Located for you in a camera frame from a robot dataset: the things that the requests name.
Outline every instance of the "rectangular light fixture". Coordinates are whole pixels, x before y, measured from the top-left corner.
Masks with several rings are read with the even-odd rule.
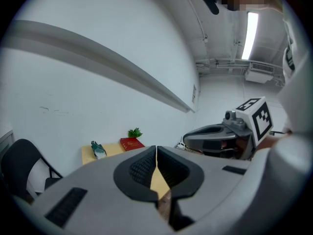
[[[241,59],[248,60],[252,51],[256,29],[258,27],[259,14],[257,13],[248,13],[248,29],[246,31],[246,43]]]

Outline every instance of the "red book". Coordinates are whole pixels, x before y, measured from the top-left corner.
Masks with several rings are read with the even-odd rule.
[[[141,142],[137,140],[137,138],[120,139],[120,142],[125,151],[131,151],[145,147]]]

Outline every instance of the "chair backrest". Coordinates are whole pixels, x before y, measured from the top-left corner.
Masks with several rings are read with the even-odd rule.
[[[1,172],[9,191],[22,199],[26,198],[28,175],[34,164],[42,158],[32,142],[20,139],[12,144],[0,161]]]

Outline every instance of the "white wall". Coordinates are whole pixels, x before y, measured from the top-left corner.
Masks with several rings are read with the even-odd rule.
[[[194,108],[195,63],[159,0],[31,0],[16,17],[70,30],[125,57]]]
[[[259,84],[239,76],[210,75],[200,79],[201,92],[196,123],[193,129],[221,123],[225,112],[248,99],[265,96],[273,118],[273,131],[282,131],[287,115],[276,95],[281,90],[274,81]]]
[[[194,84],[198,91],[200,87],[192,55],[158,0],[32,0],[16,19],[92,39],[146,71],[190,108],[197,108],[197,101],[191,101]],[[79,62],[93,61],[79,57]],[[174,146],[194,126],[192,111],[178,110],[53,58],[2,48],[0,67],[1,112],[15,139],[32,141],[64,176],[81,166],[80,148],[92,140],[118,142],[129,129],[139,127],[143,144]],[[47,169],[36,165],[29,177],[36,191],[43,190],[46,177]]]

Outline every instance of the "green plant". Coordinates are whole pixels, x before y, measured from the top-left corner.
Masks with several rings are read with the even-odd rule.
[[[129,138],[139,138],[141,135],[142,135],[142,133],[140,132],[139,128],[128,131],[128,137]]]

